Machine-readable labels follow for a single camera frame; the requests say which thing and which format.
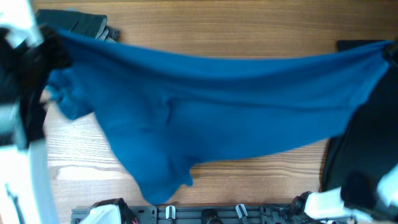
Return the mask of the blue polo shirt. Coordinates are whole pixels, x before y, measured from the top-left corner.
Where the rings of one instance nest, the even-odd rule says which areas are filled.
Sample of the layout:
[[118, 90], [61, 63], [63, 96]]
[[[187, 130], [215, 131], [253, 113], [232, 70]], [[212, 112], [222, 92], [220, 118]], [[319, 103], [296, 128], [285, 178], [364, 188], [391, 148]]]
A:
[[342, 134], [386, 74], [388, 40], [285, 59], [192, 57], [60, 31], [72, 59], [48, 86], [69, 119], [93, 113], [151, 204], [199, 163], [265, 156]]

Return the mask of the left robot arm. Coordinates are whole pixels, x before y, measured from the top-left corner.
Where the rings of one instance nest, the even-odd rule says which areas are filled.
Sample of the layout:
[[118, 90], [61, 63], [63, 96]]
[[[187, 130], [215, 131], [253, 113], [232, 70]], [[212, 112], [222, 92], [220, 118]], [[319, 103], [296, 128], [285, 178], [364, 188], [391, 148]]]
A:
[[1, 216], [4, 223], [58, 223], [50, 189], [40, 97], [49, 73], [70, 65], [29, 1], [1, 1]]

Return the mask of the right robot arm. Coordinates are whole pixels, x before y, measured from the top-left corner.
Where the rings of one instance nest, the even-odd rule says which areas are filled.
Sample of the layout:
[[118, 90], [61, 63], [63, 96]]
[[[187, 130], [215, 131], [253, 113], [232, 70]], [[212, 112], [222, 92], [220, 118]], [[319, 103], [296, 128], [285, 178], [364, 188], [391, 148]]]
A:
[[345, 133], [328, 143], [321, 192], [276, 209], [286, 223], [397, 222], [397, 43], [382, 56], [389, 70]]

